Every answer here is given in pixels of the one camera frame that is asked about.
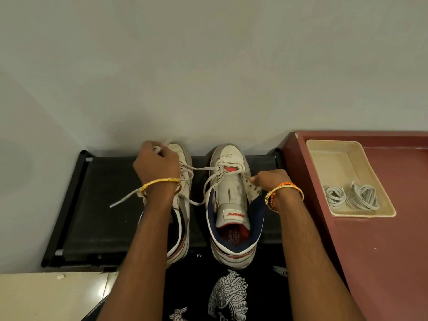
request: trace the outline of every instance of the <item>shoe tongue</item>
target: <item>shoe tongue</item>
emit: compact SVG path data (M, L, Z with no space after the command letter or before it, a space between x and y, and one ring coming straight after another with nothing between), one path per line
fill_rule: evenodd
M247 210L244 206L232 203L222 204L217 209L217 221L215 226L222 228L226 225L243 225L248 231L250 230Z

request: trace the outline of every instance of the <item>gold bangle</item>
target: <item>gold bangle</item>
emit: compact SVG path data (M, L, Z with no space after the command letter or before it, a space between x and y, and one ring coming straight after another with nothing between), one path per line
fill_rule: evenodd
M265 204L266 204L266 206L268 206L269 207L269 209L270 210L272 210L272 211L274 211L274 212L278 212L278 210L277 209L274 209L273 207L271 207L271 205L269 205L269 198L270 198L270 196L273 194L273 193L275 193L275 191L277 191L278 189L281 189L281 188L294 188L294 189L297 189L298 191L299 191L299 193L302 195L302 200L303 200L303 192L302 192L302 189L300 189L299 187L297 187L297 186L294 186L294 185L282 185L282 186L278 186L278 187L276 187L276 188L273 188L269 193L267 193L266 194L266 196L265 196Z
M162 182L162 181L176 182L176 183L179 185L179 190L177 190L177 191L175 192L175 194L178 194L178 193L180 192L180 190L181 190L181 182L180 182L180 179L179 179L179 178L161 178L161 179L152 180L151 182L148 182L148 183L144 184L144 185L140 188L140 194L141 194L143 197L147 197L147 196L146 196L146 194L144 193L144 192L145 192L145 190L147 189L147 187L148 187L148 186L153 185L154 183Z

